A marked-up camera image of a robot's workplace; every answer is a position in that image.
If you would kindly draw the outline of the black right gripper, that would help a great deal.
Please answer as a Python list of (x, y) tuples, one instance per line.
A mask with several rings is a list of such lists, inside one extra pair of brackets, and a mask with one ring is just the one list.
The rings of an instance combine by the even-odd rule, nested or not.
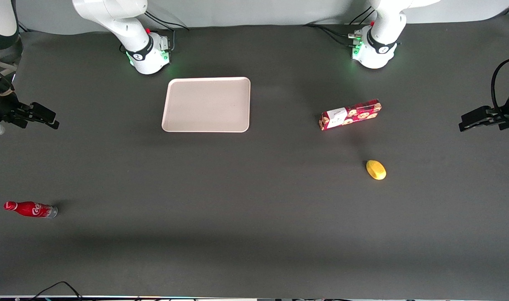
[(11, 123), (16, 126), (27, 126), (29, 122), (40, 122), (54, 130), (59, 128), (59, 121), (56, 120), (56, 113), (46, 108), (44, 105), (33, 102), (29, 105), (29, 114), (27, 117), (27, 105), (18, 100), (16, 93), (8, 89), (0, 90), (0, 122)]

